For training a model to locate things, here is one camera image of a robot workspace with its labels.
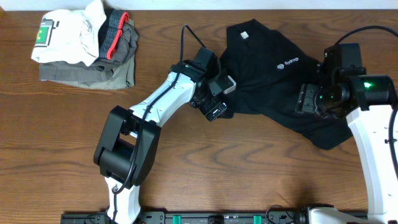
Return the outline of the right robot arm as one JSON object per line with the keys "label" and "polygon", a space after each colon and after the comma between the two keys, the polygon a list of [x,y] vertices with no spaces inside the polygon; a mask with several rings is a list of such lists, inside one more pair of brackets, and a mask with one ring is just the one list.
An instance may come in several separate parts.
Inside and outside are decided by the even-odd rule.
{"label": "right robot arm", "polygon": [[303,84],[296,112],[345,119],[358,147],[368,194],[366,217],[308,206],[302,223],[397,223],[397,93],[387,75],[367,75],[358,44],[335,44],[319,66],[323,83]]}

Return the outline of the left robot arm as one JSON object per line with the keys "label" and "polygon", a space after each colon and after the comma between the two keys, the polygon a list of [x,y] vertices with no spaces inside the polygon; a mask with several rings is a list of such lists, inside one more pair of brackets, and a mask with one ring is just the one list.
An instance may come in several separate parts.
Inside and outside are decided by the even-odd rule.
{"label": "left robot arm", "polygon": [[144,101],[111,110],[93,156],[109,190],[105,223],[136,221],[141,212],[140,185],[153,166],[160,132],[169,118],[189,104],[214,121],[227,109],[220,96],[235,88],[218,57],[201,47],[193,60],[172,65],[163,84]]}

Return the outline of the black t-shirt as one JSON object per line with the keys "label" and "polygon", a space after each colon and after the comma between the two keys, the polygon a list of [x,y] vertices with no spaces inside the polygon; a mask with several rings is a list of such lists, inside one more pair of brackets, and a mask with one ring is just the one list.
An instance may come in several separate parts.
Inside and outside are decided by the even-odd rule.
{"label": "black t-shirt", "polygon": [[227,105],[222,118],[262,114],[324,150],[352,136],[345,119],[295,112],[301,86],[320,81],[319,62],[282,33],[252,19],[227,27],[226,40],[221,68],[236,82],[236,89],[221,97]]}

